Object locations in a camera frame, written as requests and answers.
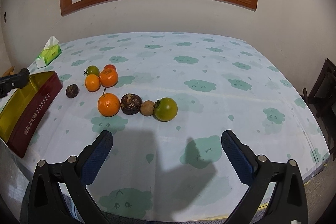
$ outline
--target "green tomato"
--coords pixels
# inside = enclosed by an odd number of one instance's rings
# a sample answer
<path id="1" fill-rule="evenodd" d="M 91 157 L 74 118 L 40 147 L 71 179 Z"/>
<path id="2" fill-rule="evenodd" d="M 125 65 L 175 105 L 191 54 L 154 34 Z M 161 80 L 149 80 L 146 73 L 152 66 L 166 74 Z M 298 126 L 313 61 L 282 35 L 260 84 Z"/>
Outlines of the green tomato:
<path id="1" fill-rule="evenodd" d="M 157 100 L 154 106 L 154 116 L 162 121 L 168 122 L 175 118 L 177 114 L 176 102 L 168 97 Z"/>
<path id="2" fill-rule="evenodd" d="M 97 75 L 99 77 L 99 69 L 96 66 L 89 66 L 85 71 L 84 75 Z"/>

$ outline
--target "table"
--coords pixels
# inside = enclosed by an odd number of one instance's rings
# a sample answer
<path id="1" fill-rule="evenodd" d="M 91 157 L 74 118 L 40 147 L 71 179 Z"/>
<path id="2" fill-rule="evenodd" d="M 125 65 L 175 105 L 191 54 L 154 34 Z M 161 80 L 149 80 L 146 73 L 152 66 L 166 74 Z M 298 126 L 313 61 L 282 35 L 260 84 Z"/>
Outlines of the table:
<path id="1" fill-rule="evenodd" d="M 107 129 L 114 145 L 88 190 L 105 212 L 155 221 L 191 221 L 228 216 L 243 197 L 241 184 L 220 136 L 231 129 L 256 155 L 271 161 L 298 162 L 303 179 L 329 156 L 313 114 L 262 54 L 244 41 L 195 33 L 122 33 L 61 44 L 63 53 L 48 67 L 63 89 L 52 102 L 20 161 L 65 161 L 78 155 Z M 84 70 L 112 63 L 118 83 L 106 89 L 121 98 L 171 97 L 178 114 L 159 122 L 140 113 L 102 117 L 97 110 L 103 89 L 84 87 Z M 69 99 L 68 85 L 79 95 Z M 270 185 L 263 202 L 270 199 Z"/>

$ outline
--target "silver bolt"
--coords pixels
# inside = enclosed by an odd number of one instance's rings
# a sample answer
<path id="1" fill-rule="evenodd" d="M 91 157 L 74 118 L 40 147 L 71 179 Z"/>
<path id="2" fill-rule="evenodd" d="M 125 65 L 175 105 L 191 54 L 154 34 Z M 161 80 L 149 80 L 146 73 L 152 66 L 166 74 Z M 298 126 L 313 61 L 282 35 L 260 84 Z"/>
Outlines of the silver bolt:
<path id="1" fill-rule="evenodd" d="M 260 160 L 261 162 L 265 162 L 265 161 L 267 161 L 267 158 L 264 155 L 259 155 L 258 160 Z"/>
<path id="2" fill-rule="evenodd" d="M 73 163 L 73 162 L 75 162 L 77 160 L 77 158 L 75 157 L 75 156 L 70 156 L 69 158 L 68 158 L 68 162 L 70 162 L 70 163 Z"/>
<path id="3" fill-rule="evenodd" d="M 296 166 L 296 161 L 295 160 L 289 160 L 289 164 L 291 166 Z"/>
<path id="4" fill-rule="evenodd" d="M 40 161 L 37 163 L 37 165 L 38 165 L 39 167 L 42 167 L 44 164 L 45 164 L 45 161 L 44 161 L 44 160 L 40 160 Z"/>

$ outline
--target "black tool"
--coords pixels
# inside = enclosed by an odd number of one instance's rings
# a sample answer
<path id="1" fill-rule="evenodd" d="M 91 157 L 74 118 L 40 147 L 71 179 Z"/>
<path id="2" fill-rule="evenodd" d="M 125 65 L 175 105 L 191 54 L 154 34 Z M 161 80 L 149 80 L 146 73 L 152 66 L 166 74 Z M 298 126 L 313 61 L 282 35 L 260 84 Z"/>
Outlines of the black tool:
<path id="1" fill-rule="evenodd" d="M 12 89 L 22 89 L 28 84 L 29 70 L 22 69 L 18 74 L 0 78 L 0 98 L 6 97 Z"/>
<path id="2" fill-rule="evenodd" d="M 307 201 L 297 163 L 271 162 L 266 156 L 256 156 L 243 145 L 231 130 L 222 134 L 222 147 L 242 183 L 249 189 L 226 224 L 249 224 L 265 195 L 269 182 L 277 182 L 264 217 L 257 224 L 308 223 Z M 49 165 L 45 160 L 37 164 L 28 205 L 29 224 L 79 224 L 74 219 L 58 183 L 65 183 L 70 196 L 86 224 L 108 224 L 85 186 L 92 184 L 113 145 L 109 131 L 102 131 L 92 145 L 86 146 L 78 157 Z"/>

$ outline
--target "white wall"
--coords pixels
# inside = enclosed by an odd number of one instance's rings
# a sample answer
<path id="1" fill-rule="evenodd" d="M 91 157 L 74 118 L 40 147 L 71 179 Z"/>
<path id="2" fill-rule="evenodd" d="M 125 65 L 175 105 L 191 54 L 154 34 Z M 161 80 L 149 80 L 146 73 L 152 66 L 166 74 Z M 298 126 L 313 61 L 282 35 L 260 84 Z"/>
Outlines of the white wall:
<path id="1" fill-rule="evenodd" d="M 2 28 L 0 24 L 0 77 L 10 67 L 11 67 L 11 63 L 9 62 L 9 59 L 8 59 L 5 43 L 3 41 L 3 36 L 2 36 Z"/>
<path id="2" fill-rule="evenodd" d="M 59 0 L 1 0 L 12 64 L 33 62 L 51 35 L 61 42 L 133 31 L 220 34 L 247 41 L 299 91 L 325 58 L 336 63 L 336 0 L 258 0 L 256 11 L 215 0 L 117 0 L 61 17 Z"/>

